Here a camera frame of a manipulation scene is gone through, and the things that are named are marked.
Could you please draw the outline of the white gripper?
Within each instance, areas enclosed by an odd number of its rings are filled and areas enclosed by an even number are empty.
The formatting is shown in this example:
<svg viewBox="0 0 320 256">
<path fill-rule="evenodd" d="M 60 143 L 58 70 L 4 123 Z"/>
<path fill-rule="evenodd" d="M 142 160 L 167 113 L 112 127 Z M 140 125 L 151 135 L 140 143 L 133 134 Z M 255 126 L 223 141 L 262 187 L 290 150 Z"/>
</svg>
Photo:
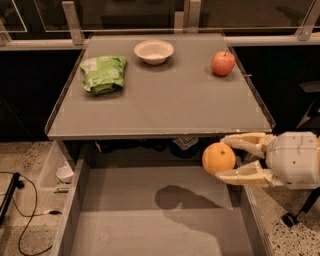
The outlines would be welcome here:
<svg viewBox="0 0 320 256">
<path fill-rule="evenodd" d="M 312 132 L 286 132 L 279 136 L 263 132 L 226 135 L 221 142 L 261 159 L 215 176 L 226 184 L 253 187 L 286 186 L 314 189 L 319 186 L 318 137 Z"/>
</svg>

